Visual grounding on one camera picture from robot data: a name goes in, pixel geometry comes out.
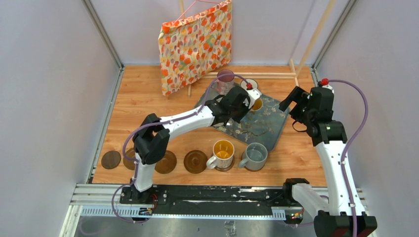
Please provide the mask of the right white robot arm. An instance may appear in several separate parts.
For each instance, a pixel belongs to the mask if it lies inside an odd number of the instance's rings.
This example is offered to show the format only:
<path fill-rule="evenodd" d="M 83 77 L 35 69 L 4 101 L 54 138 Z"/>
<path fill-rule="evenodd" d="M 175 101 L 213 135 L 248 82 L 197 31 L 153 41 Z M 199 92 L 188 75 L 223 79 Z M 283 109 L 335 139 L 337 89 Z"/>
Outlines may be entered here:
<path fill-rule="evenodd" d="M 334 91 L 330 86 L 313 87 L 310 92 L 296 86 L 279 105 L 291 102 L 295 122 L 306 126 L 305 133 L 322 161 L 328 200 L 317 194 L 305 179 L 287 179 L 282 192 L 288 206 L 301 204 L 313 217 L 318 237 L 367 237 L 377 229 L 377 219 L 366 213 L 352 178 L 347 150 L 349 141 L 342 122 L 333 119 Z"/>

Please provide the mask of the white floral mug yellow inside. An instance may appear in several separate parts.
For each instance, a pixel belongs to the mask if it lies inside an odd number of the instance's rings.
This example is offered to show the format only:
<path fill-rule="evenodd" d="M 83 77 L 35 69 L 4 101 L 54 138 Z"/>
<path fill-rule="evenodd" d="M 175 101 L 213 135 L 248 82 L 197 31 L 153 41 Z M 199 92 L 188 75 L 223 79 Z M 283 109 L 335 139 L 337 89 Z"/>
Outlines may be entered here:
<path fill-rule="evenodd" d="M 226 168 L 234 163 L 235 148 L 230 141 L 219 140 L 212 147 L 212 156 L 207 161 L 207 168 L 214 169 L 216 166 Z"/>

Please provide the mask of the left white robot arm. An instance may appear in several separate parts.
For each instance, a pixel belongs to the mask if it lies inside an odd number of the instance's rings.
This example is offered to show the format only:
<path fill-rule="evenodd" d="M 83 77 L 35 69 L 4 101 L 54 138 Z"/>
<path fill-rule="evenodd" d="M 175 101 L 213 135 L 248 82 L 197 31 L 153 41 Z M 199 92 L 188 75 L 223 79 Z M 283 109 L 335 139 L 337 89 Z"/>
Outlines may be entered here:
<path fill-rule="evenodd" d="M 173 116 L 149 114 L 130 138 L 135 151 L 135 170 L 131 179 L 132 197 L 139 204 L 151 199 L 150 188 L 156 164 L 164 157 L 170 140 L 198 128 L 240 122 L 259 99 L 259 90 L 234 86 L 226 95 L 218 95 L 201 106 Z"/>

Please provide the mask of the grey ceramic mug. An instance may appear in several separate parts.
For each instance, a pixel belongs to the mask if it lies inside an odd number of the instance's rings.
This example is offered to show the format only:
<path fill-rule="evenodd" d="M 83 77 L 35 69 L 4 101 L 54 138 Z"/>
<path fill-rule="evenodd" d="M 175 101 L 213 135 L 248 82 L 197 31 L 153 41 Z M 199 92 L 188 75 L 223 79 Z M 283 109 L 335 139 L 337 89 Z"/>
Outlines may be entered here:
<path fill-rule="evenodd" d="M 242 154 L 239 168 L 245 168 L 249 171 L 256 172 L 263 169 L 268 157 L 267 148 L 261 143 L 249 144 Z"/>

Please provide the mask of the blue butterfly mug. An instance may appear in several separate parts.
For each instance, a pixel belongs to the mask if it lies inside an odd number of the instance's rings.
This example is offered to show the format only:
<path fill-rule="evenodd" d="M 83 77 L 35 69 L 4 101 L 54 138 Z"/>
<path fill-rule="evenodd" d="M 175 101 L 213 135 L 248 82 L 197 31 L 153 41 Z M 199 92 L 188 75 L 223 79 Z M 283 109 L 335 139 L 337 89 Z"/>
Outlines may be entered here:
<path fill-rule="evenodd" d="M 251 108 L 252 111 L 257 111 L 263 106 L 263 101 L 261 98 L 255 100 L 253 107 Z"/>

